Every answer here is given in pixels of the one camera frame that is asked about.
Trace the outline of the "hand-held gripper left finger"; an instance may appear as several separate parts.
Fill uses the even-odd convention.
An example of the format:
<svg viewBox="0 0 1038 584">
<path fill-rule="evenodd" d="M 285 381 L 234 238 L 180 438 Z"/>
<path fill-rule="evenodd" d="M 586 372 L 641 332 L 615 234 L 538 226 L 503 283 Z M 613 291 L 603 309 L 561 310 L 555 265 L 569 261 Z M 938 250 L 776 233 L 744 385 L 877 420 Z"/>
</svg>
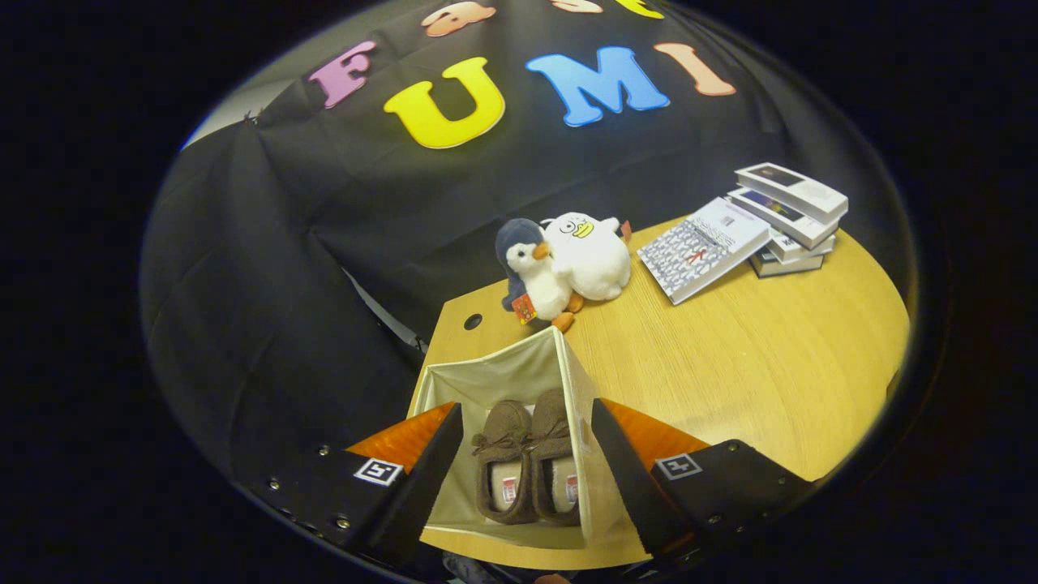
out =
<svg viewBox="0 0 1038 584">
<path fill-rule="evenodd" d="M 440 404 L 352 446 L 307 446 L 251 491 L 318 540 L 400 565 L 418 546 L 463 436 L 461 404 Z"/>
</svg>

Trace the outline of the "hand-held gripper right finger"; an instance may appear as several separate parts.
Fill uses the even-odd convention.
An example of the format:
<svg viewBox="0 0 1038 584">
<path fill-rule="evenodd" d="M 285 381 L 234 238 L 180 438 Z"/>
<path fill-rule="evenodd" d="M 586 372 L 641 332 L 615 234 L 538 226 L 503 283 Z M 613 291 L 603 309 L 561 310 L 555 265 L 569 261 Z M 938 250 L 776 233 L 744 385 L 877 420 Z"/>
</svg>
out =
<svg viewBox="0 0 1038 584">
<path fill-rule="evenodd" d="M 609 399 L 594 399 L 592 429 L 655 560 L 748 540 L 814 491 L 745 441 L 709 444 Z"/>
</svg>

